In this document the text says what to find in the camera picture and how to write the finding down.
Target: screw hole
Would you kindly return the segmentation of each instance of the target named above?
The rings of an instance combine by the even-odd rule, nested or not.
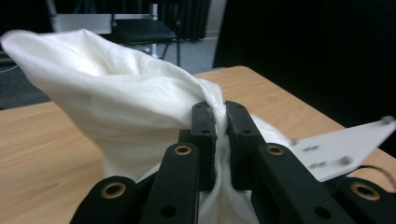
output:
[[[243,133],[243,134],[250,134],[251,131],[250,131],[250,130],[243,130],[242,133]]]
[[[165,206],[161,209],[161,216],[162,217],[174,217],[176,214],[176,208],[172,205]]]
[[[377,201],[380,199],[379,193],[375,190],[372,189],[371,187],[354,182],[351,184],[351,189],[353,192],[355,192],[358,196],[362,197],[363,199],[367,199],[370,201]]]
[[[323,219],[330,219],[332,218],[332,214],[330,214],[329,210],[323,207],[315,207],[314,208],[315,214],[317,214],[318,217],[321,217]]]
[[[121,182],[114,182],[107,184],[104,188],[102,188],[101,195],[106,199],[115,199],[120,197],[126,190],[125,184]]]
[[[179,156],[188,155],[191,153],[191,151],[192,149],[190,147],[185,147],[185,146],[175,148],[175,153]]]
[[[280,156],[283,155],[284,151],[282,148],[279,147],[268,147],[267,151],[273,155]]]

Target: black cable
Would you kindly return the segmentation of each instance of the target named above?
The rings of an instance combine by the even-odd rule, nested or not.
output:
[[[357,171],[359,169],[366,169],[366,168],[367,169],[370,169],[370,168],[371,169],[375,169],[375,170],[379,171],[380,173],[382,173],[389,180],[389,182],[393,186],[393,188],[396,190],[396,180],[395,180],[395,178],[393,178],[393,176],[388,171],[386,171],[385,169],[383,169],[381,167],[373,166],[373,165],[360,165],[354,171]]]

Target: dark background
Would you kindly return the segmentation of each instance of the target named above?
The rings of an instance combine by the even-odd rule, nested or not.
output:
[[[214,67],[235,65],[346,127],[396,117],[396,3],[228,0]],[[396,157],[396,134],[381,148]]]

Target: fabric fold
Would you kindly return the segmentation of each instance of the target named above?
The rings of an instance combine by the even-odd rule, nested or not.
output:
[[[12,31],[4,51],[103,152],[106,176],[137,181],[155,172],[164,151],[191,127],[191,108],[206,101],[219,136],[211,192],[202,192],[200,223],[257,223],[245,192],[231,185],[230,146],[219,85],[86,30],[37,35]],[[267,142],[288,139],[254,118]]]

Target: black plastic part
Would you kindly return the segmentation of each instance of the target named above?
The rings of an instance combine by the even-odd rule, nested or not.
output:
[[[140,210],[136,194],[132,179],[103,179],[81,202],[70,223],[137,223]]]
[[[288,148],[263,144],[253,158],[260,181],[251,201],[260,223],[355,223]]]
[[[200,150],[199,188],[200,190],[212,190],[216,179],[215,153],[218,139],[215,119],[212,109],[206,102],[194,105],[191,110],[191,143]]]
[[[231,175],[233,187],[238,190],[252,188],[254,165],[252,155],[265,141],[244,106],[226,102],[231,146]]]
[[[358,223],[395,223],[396,196],[357,177],[338,181],[335,199]]]
[[[198,221],[199,151],[189,143],[166,149],[140,223]]]

